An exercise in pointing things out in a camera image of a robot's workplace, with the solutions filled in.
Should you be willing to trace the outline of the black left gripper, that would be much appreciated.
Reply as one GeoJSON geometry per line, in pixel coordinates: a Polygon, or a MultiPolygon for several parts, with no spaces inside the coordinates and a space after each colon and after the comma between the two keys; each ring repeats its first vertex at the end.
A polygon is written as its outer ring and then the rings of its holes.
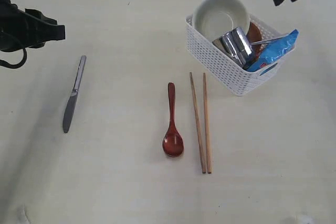
{"type": "Polygon", "coordinates": [[[1,51],[40,48],[45,42],[65,39],[65,26],[35,9],[20,10],[1,0],[1,51]]]}

